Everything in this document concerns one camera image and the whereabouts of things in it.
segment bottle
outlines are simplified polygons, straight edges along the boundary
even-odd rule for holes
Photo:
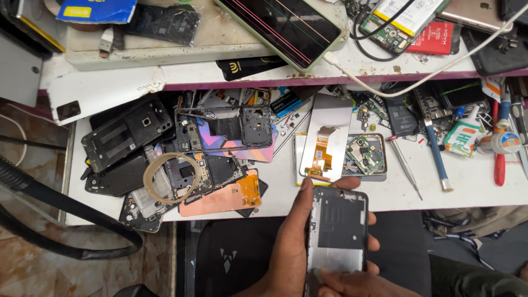
[[[480,140],[477,151],[481,154],[513,154],[522,147],[519,136],[512,132],[502,132],[486,136]]]
[[[473,159],[473,146],[477,139],[477,132],[480,130],[480,123],[477,121],[479,106],[475,106],[467,118],[461,118],[455,127],[444,139],[446,151],[464,155]]]

